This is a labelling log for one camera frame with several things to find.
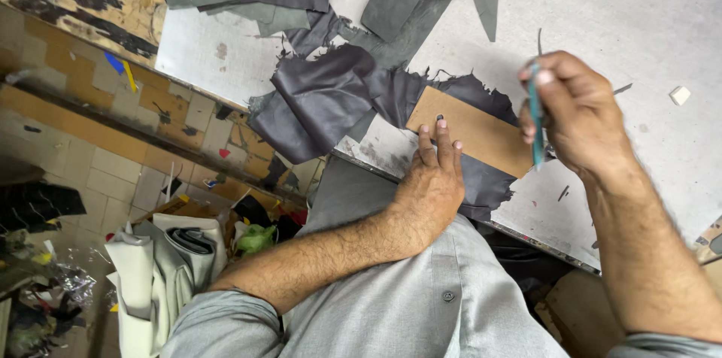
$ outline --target man's right hand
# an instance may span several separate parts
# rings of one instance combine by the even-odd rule
[[[564,166],[583,181],[595,179],[611,191],[640,170],[624,129],[622,112],[611,84],[579,58],[563,51],[536,58],[537,91],[545,106],[549,141]],[[530,64],[519,72],[525,84]],[[525,104],[520,114],[525,142],[534,140],[536,127]]]

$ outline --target finger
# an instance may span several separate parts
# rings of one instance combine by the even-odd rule
[[[531,63],[549,69],[563,81],[573,97],[585,96],[591,102],[605,102],[612,98],[609,80],[588,67],[569,52],[557,51],[533,58],[519,71],[519,80],[531,78]]]
[[[419,154],[419,150],[414,151],[414,157],[411,158],[411,168],[419,167],[421,164],[423,164],[421,160],[421,155]]]
[[[586,63],[571,53],[556,51],[529,59],[524,67],[519,70],[519,74],[517,75],[519,80],[529,80],[529,78],[531,78],[531,64],[533,62],[537,62],[540,67],[556,73],[557,77],[561,80],[595,73]]]
[[[537,126],[531,119],[531,112],[529,111],[529,99],[524,100],[524,104],[521,107],[519,113],[519,131],[521,133],[521,139],[525,143],[532,143],[534,141],[534,134],[537,133]]]
[[[454,171],[459,184],[464,185],[464,177],[461,175],[461,152],[463,152],[464,143],[456,141],[454,143]]]
[[[424,165],[428,167],[439,166],[434,145],[431,145],[428,125],[422,125],[419,129],[419,155],[421,156],[421,160],[424,161]]]
[[[452,170],[454,168],[454,148],[451,146],[449,129],[444,119],[436,122],[436,148],[438,150],[439,166],[448,171]]]
[[[548,69],[539,70],[535,81],[539,98],[555,123],[569,123],[577,107],[567,86]]]

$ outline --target white fabric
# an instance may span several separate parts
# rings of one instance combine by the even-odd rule
[[[143,243],[132,245],[121,241],[126,235],[121,230],[115,236],[118,240],[105,244],[118,275],[123,279],[123,301],[128,313],[132,316],[149,320],[151,313],[150,291],[153,280],[153,242],[138,237],[129,238],[131,242]]]
[[[118,272],[113,272],[107,278],[115,285],[118,292],[118,343],[123,358],[145,358],[152,355],[155,329],[152,319],[155,319],[155,307],[151,305],[149,320],[134,317],[128,313],[123,302],[123,281]]]
[[[216,243],[216,254],[211,268],[210,281],[215,281],[228,262],[223,233],[217,220],[213,218],[185,217],[182,215],[153,214],[153,224],[163,232],[171,228],[198,228],[203,236]]]
[[[176,322],[180,310],[193,298],[193,273],[185,260],[168,242],[161,229],[150,224],[149,221],[143,221],[135,227],[134,231],[136,234],[149,236],[153,240],[153,258],[158,264],[162,277],[165,278],[168,320],[172,326]]]

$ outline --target blue tape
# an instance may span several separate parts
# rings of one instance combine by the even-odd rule
[[[123,63],[107,52],[104,52],[104,54],[105,58],[108,60],[111,66],[113,66],[113,69],[115,69],[115,71],[118,72],[119,75],[122,75],[123,71],[125,70],[125,67],[123,67]]]

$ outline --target yellow tape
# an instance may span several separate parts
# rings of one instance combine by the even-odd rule
[[[128,65],[127,60],[123,60],[123,69],[126,70],[126,75],[128,76],[128,81],[131,84],[131,88],[133,89],[133,93],[136,93],[138,91],[138,87],[135,85],[135,80],[133,80],[133,72],[131,72],[131,66]]]

